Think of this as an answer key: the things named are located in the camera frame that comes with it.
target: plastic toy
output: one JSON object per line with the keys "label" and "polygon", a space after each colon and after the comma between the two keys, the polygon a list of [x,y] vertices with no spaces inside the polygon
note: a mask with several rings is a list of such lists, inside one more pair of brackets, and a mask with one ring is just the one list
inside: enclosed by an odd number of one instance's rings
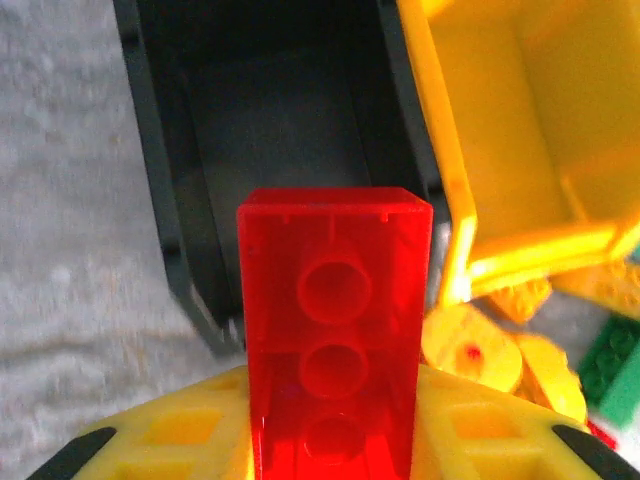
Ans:
{"label": "plastic toy", "polygon": [[553,288],[640,320],[640,265],[620,260],[551,277]]}
{"label": "plastic toy", "polygon": [[238,209],[258,480],[409,477],[432,216],[399,188]]}
{"label": "plastic toy", "polygon": [[418,366],[428,205],[258,191],[238,218],[248,373],[107,418],[30,480],[638,478],[578,422]]}
{"label": "plastic toy", "polygon": [[429,312],[422,354],[430,367],[586,421],[580,380],[566,353],[539,335],[502,331],[472,305]]}
{"label": "plastic toy", "polygon": [[567,363],[567,354],[540,335],[517,334],[522,353],[522,382],[516,395],[585,423],[587,404],[580,379]]}
{"label": "plastic toy", "polygon": [[[29,480],[254,480],[248,383],[239,367],[106,418]],[[538,405],[424,365],[417,395],[411,480],[638,478],[584,427]],[[334,454],[349,446],[334,440]]]}
{"label": "plastic toy", "polygon": [[424,319],[422,354],[427,365],[513,392],[522,377],[522,356],[513,339],[472,305],[435,308]]}
{"label": "plastic toy", "polygon": [[487,295],[487,302],[502,317],[518,325],[531,320],[551,295],[551,283],[538,278],[521,285],[509,286]]}
{"label": "plastic toy", "polygon": [[453,218],[439,303],[640,240],[640,44],[626,0],[399,0]]}
{"label": "plastic toy", "polygon": [[169,287],[216,356],[253,189],[441,190],[395,2],[113,3]]}
{"label": "plastic toy", "polygon": [[640,402],[640,324],[612,316],[578,373],[587,405],[616,427],[633,419]]}

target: yellow lego piece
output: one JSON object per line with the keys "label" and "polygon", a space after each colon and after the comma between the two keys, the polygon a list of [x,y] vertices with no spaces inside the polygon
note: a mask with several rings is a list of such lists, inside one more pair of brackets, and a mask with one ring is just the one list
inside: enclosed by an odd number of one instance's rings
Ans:
{"label": "yellow lego piece", "polygon": [[469,304],[436,308],[425,316],[422,354],[431,367],[501,392],[513,392],[522,376],[513,339]]}
{"label": "yellow lego piece", "polygon": [[630,253],[640,239],[636,3],[397,5],[453,219],[438,305]]}
{"label": "yellow lego piece", "polygon": [[254,480],[246,367],[140,407],[83,433],[116,435],[74,480]]}
{"label": "yellow lego piece", "polygon": [[[92,425],[117,433],[74,480],[253,480],[247,384],[240,367]],[[411,480],[599,479],[552,430],[584,426],[424,365],[415,419]]]}
{"label": "yellow lego piece", "polygon": [[551,282],[538,278],[520,285],[508,286],[487,295],[489,305],[503,317],[518,325],[531,320],[551,295]]}
{"label": "yellow lego piece", "polygon": [[516,395],[585,423],[587,404],[578,375],[569,370],[567,354],[539,335],[519,334],[514,340],[524,364]]}
{"label": "yellow lego piece", "polygon": [[640,265],[624,260],[551,277],[553,288],[640,320]]}

